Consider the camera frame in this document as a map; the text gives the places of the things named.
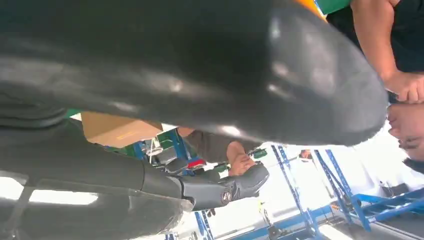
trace metal pole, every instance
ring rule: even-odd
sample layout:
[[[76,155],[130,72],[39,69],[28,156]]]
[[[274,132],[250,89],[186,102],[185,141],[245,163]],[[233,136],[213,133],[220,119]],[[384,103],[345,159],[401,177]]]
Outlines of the metal pole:
[[[337,201],[338,201],[338,204],[340,205],[341,209],[343,210],[344,218],[347,220],[347,222],[349,224],[353,224],[354,222],[352,221],[352,217],[351,217],[351,215],[350,215],[350,213],[348,211],[348,208],[345,205],[345,203],[343,202],[342,197],[340,196],[340,193],[337,190],[337,187],[334,184],[333,179],[332,179],[332,177],[330,175],[330,169],[329,169],[329,167],[324,162],[323,157],[320,154],[320,151],[315,150],[314,152],[315,152],[316,157],[318,158],[319,163],[322,166],[322,169],[324,170],[325,175],[327,176],[328,181],[330,182],[330,185],[331,185],[331,187],[332,187],[332,189],[334,191],[334,194],[337,196]]]
[[[349,198],[353,208],[355,209],[356,214],[358,215],[359,219],[362,222],[363,228],[367,230],[368,232],[371,232],[370,222],[365,217],[365,214],[364,214],[364,211],[362,211],[362,208],[359,206],[358,199],[355,196],[353,196],[351,187],[346,181],[346,178],[343,175],[342,170],[340,169],[339,164],[337,163],[336,158],[333,155],[333,152],[330,149],[325,150],[325,152],[327,153],[328,157],[330,158],[330,161],[334,165],[335,172],[338,174],[341,184],[343,185],[343,188],[346,191],[347,197]]]

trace bright light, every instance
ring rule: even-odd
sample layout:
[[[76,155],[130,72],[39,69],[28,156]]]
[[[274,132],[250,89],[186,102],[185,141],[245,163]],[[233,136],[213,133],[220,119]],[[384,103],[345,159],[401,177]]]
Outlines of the bright light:
[[[24,186],[10,177],[0,177],[0,198],[18,200]],[[89,192],[34,190],[30,202],[63,205],[89,205],[99,197]]]
[[[352,238],[346,236],[343,232],[335,229],[330,225],[322,225],[319,227],[319,231],[329,238],[330,240],[353,240]]]
[[[89,192],[56,191],[56,190],[35,190],[30,202],[65,205],[89,205],[99,198]]]
[[[223,126],[222,130],[227,134],[232,136],[240,136],[240,130],[238,130],[235,126]]]

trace blue steel frame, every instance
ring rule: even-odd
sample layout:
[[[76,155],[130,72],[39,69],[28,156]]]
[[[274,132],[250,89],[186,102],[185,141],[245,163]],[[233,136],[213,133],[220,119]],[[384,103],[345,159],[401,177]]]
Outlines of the blue steel frame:
[[[331,211],[332,210],[330,206],[324,206],[315,210],[311,210],[310,213],[311,213],[311,217],[316,219],[318,217],[331,213]],[[298,214],[298,215],[289,217],[288,219],[278,221],[274,223],[273,225],[278,229],[286,229],[291,226],[298,225],[304,222],[305,222],[304,217],[301,214]],[[232,238],[231,240],[252,240],[252,239],[257,239],[266,235],[268,235],[268,227],[262,227],[262,228],[255,229],[255,230],[243,233],[241,235],[238,235]]]
[[[338,192],[338,190],[337,190],[337,188],[336,188],[336,186],[335,186],[335,184],[333,182],[332,177],[334,178],[335,181],[337,181],[336,176],[334,176],[334,174],[331,172],[330,168],[324,162],[323,157],[320,154],[320,151],[319,150],[315,150],[314,152],[315,152],[315,155],[317,156],[319,162],[321,163],[322,168],[324,169],[324,172],[325,172],[325,174],[326,174],[326,176],[328,178],[328,181],[331,184],[331,187],[334,190],[334,193],[337,195],[338,203],[339,203],[341,209],[343,210],[343,214],[345,215],[346,220],[349,222],[349,224],[353,224],[351,213],[347,210],[347,206],[343,202],[343,199],[341,198],[341,196],[340,196],[340,194],[339,194],[339,192]],[[338,175],[338,177],[339,177],[339,179],[341,181],[341,184],[340,184],[339,181],[337,181],[337,184],[339,184],[339,187],[345,193],[345,197],[348,198],[349,201],[350,201],[350,203],[352,204],[353,209],[355,210],[355,212],[357,214],[357,217],[361,221],[363,228],[366,231],[370,232],[371,231],[370,222],[365,217],[365,214],[364,214],[363,210],[359,206],[358,199],[355,196],[353,196],[351,187],[349,186],[348,182],[346,181],[346,178],[343,175],[342,170],[340,169],[339,164],[336,161],[336,158],[334,157],[334,155],[333,155],[333,153],[332,153],[331,150],[327,149],[327,150],[325,150],[325,152],[327,153],[328,158],[330,159],[331,163],[333,164],[334,169],[335,169],[335,171],[336,171],[336,173],[337,173],[337,175]]]
[[[296,203],[296,206],[297,206],[297,208],[300,211],[300,215],[304,219],[305,228],[310,232],[310,235],[311,236],[314,236],[315,237],[315,239],[322,239],[320,230],[318,229],[317,222],[315,221],[315,218],[312,217],[311,210],[308,207],[306,208],[306,210],[304,210],[304,208],[302,207],[301,200],[300,200],[300,189],[296,186],[294,176],[292,175],[292,178],[293,178],[293,181],[294,181],[293,183],[291,183],[290,180],[289,180],[289,178],[288,178],[288,175],[287,175],[286,169],[284,167],[284,164],[287,165],[287,168],[288,168],[288,171],[289,172],[291,171],[291,166],[290,166],[289,159],[287,158],[287,155],[284,152],[283,147],[282,146],[278,146],[278,150],[279,150],[279,152],[280,152],[280,154],[281,154],[281,156],[283,158],[283,161],[281,160],[280,155],[277,152],[276,147],[274,145],[272,145],[271,148],[272,148],[272,150],[273,150],[273,152],[275,154],[275,157],[276,157],[276,159],[278,161],[278,164],[279,164],[279,166],[281,168],[282,174],[284,175],[284,178],[285,178],[285,180],[286,180],[286,182],[288,184],[288,187],[290,188],[290,191],[291,191],[291,194],[293,195],[293,198],[294,198],[294,201]]]

